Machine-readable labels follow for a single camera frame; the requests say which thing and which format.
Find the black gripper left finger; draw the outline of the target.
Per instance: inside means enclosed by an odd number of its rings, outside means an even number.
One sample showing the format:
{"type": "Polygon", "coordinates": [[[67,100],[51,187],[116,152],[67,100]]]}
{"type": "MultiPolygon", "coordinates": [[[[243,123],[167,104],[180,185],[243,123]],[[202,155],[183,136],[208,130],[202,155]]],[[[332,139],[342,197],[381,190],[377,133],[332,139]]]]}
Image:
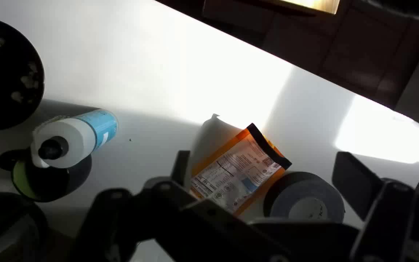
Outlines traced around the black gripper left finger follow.
{"type": "Polygon", "coordinates": [[[97,194],[71,248],[71,262],[128,262],[137,244],[124,235],[124,209],[131,193],[122,188],[97,194]]]}

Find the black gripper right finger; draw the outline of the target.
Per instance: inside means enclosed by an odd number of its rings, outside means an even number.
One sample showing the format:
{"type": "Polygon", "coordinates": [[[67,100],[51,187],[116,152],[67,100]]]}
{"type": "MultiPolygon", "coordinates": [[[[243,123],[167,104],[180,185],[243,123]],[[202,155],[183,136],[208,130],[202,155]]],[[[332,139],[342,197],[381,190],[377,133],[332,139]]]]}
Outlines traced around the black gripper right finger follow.
{"type": "Polygon", "coordinates": [[[381,180],[352,153],[339,152],[332,182],[364,222],[351,249],[352,262],[403,262],[412,231],[415,191],[381,180]]]}

